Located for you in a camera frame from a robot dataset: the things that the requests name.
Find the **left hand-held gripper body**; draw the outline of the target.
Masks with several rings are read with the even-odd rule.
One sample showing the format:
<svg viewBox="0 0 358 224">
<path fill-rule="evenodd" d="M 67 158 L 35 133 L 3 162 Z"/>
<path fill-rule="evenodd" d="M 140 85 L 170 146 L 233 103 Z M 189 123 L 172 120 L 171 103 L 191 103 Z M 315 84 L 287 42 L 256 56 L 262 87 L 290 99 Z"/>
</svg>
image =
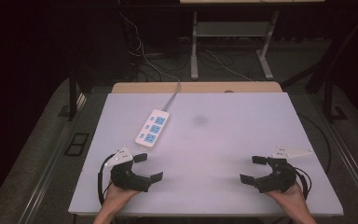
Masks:
<svg viewBox="0 0 358 224">
<path fill-rule="evenodd" d="M 111 167 L 111 181 L 115 186 L 122 189 L 148 192 L 152 185 L 150 177 L 139 176 L 132 171 L 132 166 L 135 164 L 134 156 L 129 148 L 123 147 L 109 156 L 104 166 Z"/>
</svg>

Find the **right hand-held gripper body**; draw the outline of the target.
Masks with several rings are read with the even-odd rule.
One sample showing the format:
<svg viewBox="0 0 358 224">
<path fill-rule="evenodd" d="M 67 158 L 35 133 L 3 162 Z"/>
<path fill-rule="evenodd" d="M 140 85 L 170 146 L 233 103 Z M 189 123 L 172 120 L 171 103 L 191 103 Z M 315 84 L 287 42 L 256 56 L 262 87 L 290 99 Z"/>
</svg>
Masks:
<svg viewBox="0 0 358 224">
<path fill-rule="evenodd" d="M 299 178 L 304 193 L 311 190 L 311 180 L 306 172 L 296 168 L 288 162 L 288 159 L 308 156 L 313 153 L 312 149 L 298 149 L 292 147 L 277 146 L 275 151 L 265 157 L 272 172 L 269 175 L 255 179 L 254 186 L 261 192 L 279 190 L 287 191 Z"/>
</svg>

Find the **white power strip blue sockets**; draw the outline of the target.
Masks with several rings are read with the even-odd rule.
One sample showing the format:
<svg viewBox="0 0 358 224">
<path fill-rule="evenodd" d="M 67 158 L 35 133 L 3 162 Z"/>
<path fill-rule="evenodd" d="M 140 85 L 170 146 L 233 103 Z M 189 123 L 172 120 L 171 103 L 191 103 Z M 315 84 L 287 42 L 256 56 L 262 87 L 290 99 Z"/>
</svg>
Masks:
<svg viewBox="0 0 358 224">
<path fill-rule="evenodd" d="M 140 147 L 153 148 L 162 135 L 169 117 L 170 114 L 168 112 L 157 109 L 153 110 L 137 134 L 135 143 Z"/>
</svg>

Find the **person's left hand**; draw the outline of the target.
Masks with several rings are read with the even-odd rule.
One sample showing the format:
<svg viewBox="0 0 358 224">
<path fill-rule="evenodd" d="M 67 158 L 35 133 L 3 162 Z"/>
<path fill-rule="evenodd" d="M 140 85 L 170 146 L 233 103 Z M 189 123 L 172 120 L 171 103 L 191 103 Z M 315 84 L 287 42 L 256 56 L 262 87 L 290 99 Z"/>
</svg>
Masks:
<svg viewBox="0 0 358 224">
<path fill-rule="evenodd" d="M 107 189 L 106 197 L 103 202 L 103 208 L 109 213 L 116 214 L 136 194 L 138 194 L 137 190 L 122 189 L 111 183 Z"/>
</svg>

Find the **person's right hand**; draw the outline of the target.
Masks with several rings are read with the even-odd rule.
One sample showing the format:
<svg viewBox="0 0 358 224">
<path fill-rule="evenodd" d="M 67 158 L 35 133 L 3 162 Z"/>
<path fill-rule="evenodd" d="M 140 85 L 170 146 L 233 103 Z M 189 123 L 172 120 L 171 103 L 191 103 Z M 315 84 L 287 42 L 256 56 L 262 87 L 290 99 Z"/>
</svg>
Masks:
<svg viewBox="0 0 358 224">
<path fill-rule="evenodd" d="M 307 208 L 303 198 L 303 192 L 297 183 L 285 192 L 273 190 L 267 192 L 267 195 L 271 197 L 287 215 L 298 215 Z"/>
</svg>

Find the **black metal stand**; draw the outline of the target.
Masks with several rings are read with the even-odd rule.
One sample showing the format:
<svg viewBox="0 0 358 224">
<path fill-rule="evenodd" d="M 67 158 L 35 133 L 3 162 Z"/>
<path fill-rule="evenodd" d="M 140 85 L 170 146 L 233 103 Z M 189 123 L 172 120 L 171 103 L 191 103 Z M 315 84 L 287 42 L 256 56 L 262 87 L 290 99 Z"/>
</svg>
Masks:
<svg viewBox="0 0 358 224">
<path fill-rule="evenodd" d="M 324 82 L 324 115 L 330 123 L 335 120 L 345 120 L 347 116 L 339 106 L 333 106 L 333 75 L 332 70 L 335 65 L 335 61 L 332 61 L 325 70 L 325 82 Z"/>
</svg>

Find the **grey metal stand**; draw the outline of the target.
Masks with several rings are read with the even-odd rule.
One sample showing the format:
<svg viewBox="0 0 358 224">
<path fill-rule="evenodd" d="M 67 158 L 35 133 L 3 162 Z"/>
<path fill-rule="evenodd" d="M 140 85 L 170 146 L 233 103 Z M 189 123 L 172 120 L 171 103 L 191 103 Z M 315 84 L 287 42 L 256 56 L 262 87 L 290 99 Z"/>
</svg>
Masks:
<svg viewBox="0 0 358 224">
<path fill-rule="evenodd" d="M 266 79 L 272 80 L 266 54 L 272 39 L 280 11 L 272 12 L 269 21 L 200 21 L 199 13 L 193 12 L 192 43 L 190 55 L 190 78 L 199 79 L 197 42 L 199 37 L 263 37 L 264 45 L 256 51 L 259 64 Z"/>
</svg>

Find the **black floor frame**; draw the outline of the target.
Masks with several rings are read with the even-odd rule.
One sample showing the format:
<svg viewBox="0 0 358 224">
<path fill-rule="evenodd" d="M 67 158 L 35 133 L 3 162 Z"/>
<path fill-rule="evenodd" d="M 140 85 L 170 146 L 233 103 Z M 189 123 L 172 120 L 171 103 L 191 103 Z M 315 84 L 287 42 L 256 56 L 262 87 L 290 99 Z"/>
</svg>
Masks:
<svg viewBox="0 0 358 224">
<path fill-rule="evenodd" d="M 64 155 L 69 157 L 81 156 L 89 136 L 88 133 L 75 133 L 67 149 L 64 151 Z"/>
</svg>

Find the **metal floor rail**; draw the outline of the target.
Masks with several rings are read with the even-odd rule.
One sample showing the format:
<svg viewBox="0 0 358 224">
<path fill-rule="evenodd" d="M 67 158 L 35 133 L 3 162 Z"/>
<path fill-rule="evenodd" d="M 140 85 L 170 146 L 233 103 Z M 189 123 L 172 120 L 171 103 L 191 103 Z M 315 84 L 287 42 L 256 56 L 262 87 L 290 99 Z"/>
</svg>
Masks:
<svg viewBox="0 0 358 224">
<path fill-rule="evenodd" d="M 318 109 L 328 133 L 337 147 L 337 153 L 347 167 L 351 180 L 358 190 L 358 111 L 346 98 L 339 99 L 338 103 L 333 106 L 333 117 L 330 119 L 324 113 L 321 99 L 315 96 L 312 98 L 312 102 Z"/>
<path fill-rule="evenodd" d="M 83 93 L 70 95 L 55 92 L 36 123 L 18 162 L 22 177 L 27 178 L 29 193 L 17 224 L 32 224 L 57 168 L 63 146 L 73 130 L 71 104 L 82 109 L 87 97 Z"/>
</svg>

